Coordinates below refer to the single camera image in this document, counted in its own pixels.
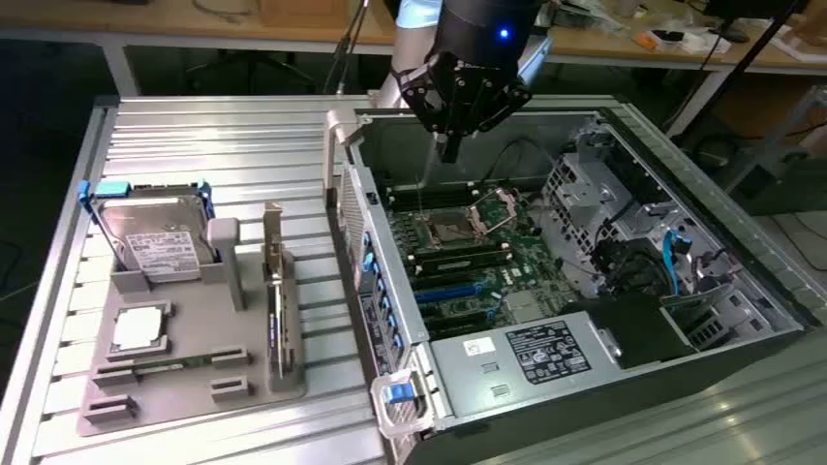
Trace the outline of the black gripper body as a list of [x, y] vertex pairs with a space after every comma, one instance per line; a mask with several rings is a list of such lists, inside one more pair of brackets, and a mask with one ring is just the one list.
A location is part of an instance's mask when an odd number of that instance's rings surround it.
[[539, 10], [538, 1], [443, 3], [432, 46], [432, 77], [448, 105], [448, 130], [450, 104], [458, 86], [484, 78], [496, 87], [508, 85], [516, 78], [524, 82], [518, 75], [518, 61]]

